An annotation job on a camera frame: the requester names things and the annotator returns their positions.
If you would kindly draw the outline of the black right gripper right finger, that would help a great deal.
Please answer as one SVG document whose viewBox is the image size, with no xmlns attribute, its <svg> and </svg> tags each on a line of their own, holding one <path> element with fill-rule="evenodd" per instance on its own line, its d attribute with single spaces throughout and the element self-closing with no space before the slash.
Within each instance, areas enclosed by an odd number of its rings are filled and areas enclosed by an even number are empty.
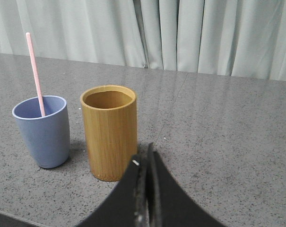
<svg viewBox="0 0 286 227">
<path fill-rule="evenodd" d="M 150 143 L 147 150 L 146 190 L 151 227 L 222 227 L 196 204 L 175 181 Z"/>
</svg>

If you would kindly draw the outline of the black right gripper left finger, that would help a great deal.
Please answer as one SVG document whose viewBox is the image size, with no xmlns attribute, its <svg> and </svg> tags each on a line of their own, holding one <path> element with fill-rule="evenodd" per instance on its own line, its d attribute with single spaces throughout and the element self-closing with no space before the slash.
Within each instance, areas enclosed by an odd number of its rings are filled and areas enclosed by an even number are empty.
<svg viewBox="0 0 286 227">
<path fill-rule="evenodd" d="M 103 203 L 79 227 L 146 227 L 147 163 L 133 155 L 116 187 Z"/>
</svg>

